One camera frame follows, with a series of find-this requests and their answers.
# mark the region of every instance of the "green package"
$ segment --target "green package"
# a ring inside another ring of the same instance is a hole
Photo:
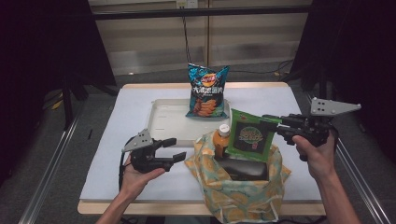
[[[225,152],[237,159],[268,162],[279,119],[263,118],[232,109],[230,142]]]

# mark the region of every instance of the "orange bottle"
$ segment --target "orange bottle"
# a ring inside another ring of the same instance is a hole
[[[230,126],[227,124],[221,124],[219,128],[213,133],[213,145],[216,149],[216,157],[223,157],[224,150],[228,146],[229,138]]]

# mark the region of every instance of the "bottle cap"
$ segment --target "bottle cap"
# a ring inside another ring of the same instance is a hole
[[[230,126],[228,126],[228,124],[221,124],[219,127],[219,134],[222,137],[230,135]]]

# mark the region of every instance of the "wall socket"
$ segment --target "wall socket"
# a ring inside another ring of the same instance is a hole
[[[198,0],[176,0],[176,8],[198,8]]]

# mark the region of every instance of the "tray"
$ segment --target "tray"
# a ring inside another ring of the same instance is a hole
[[[148,131],[152,138],[163,140],[175,137],[176,147],[193,147],[193,141],[215,131],[221,124],[231,124],[230,103],[224,99],[228,118],[186,117],[190,99],[158,99],[152,102]]]

